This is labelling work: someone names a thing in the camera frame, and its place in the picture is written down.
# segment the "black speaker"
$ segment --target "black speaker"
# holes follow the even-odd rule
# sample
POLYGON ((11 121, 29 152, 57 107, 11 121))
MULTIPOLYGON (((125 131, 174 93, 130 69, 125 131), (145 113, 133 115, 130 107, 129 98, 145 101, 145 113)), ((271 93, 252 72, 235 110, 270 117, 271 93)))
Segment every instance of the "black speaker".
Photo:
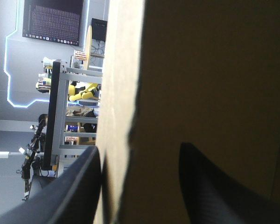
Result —
POLYGON ((92 19, 92 38, 98 41, 106 41, 107 21, 92 19))

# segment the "glowing blue outline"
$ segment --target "glowing blue outline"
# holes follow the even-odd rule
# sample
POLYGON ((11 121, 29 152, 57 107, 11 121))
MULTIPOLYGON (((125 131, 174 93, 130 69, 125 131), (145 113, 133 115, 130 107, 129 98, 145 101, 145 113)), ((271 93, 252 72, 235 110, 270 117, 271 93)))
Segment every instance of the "glowing blue outline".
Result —
MULTIPOLYGON (((13 34, 15 34, 16 32, 18 32, 18 25, 19 25, 19 18, 18 18, 18 14, 19 14, 19 10, 20 10, 20 1, 21 0, 17 0, 17 11, 16 11, 16 16, 15 16, 15 30, 13 32, 11 32, 9 35, 7 35, 5 37, 5 52, 4 52, 4 67, 3 67, 3 71, 4 73, 7 75, 8 77, 8 81, 7 81, 7 101, 10 103, 11 106, 15 107, 15 108, 28 108, 30 107, 33 103, 35 102, 45 102, 48 103, 49 100, 47 99, 35 99, 32 102, 30 102, 28 105, 17 105, 14 104, 11 100, 10 100, 10 83, 11 83, 11 75, 10 73, 7 71, 7 40, 9 37, 11 37, 13 34)), ((87 34, 87 24, 88 24, 88 13, 89 13, 89 3, 90 0, 87 1, 87 13, 86 13, 86 23, 85 23, 85 34, 84 34, 84 46, 85 46, 85 42, 86 42, 86 34, 87 34)))

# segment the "cardboard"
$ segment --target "cardboard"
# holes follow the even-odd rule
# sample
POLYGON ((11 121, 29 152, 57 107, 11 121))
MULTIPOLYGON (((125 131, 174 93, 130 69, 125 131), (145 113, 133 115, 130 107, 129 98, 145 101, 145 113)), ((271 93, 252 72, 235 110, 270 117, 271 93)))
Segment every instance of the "cardboard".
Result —
POLYGON ((181 142, 270 198, 280 146, 280 1, 115 0, 109 13, 98 223, 189 223, 181 142))

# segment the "monitor screen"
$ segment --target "monitor screen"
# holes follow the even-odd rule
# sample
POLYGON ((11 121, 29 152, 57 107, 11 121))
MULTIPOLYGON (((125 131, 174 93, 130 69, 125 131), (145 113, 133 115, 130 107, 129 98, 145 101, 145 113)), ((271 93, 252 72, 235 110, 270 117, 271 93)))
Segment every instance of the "monitor screen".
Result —
POLYGON ((83 0, 25 0, 23 37, 79 45, 83 0))

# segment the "shelving rack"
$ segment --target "shelving rack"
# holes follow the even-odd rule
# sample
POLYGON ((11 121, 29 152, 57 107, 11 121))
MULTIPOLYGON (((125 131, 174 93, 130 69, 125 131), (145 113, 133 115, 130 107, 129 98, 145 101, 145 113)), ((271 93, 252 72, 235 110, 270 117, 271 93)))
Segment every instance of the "shelving rack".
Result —
POLYGON ((65 123, 91 123, 97 124, 97 118, 66 116, 68 104, 68 87, 70 81, 86 83, 102 83, 103 73, 94 70, 82 70, 62 67, 61 60, 53 62, 51 93, 48 112, 48 125, 46 132, 43 170, 51 170, 59 159, 65 155, 80 155, 88 146, 65 145, 65 136, 96 137, 96 133, 65 132, 65 123))

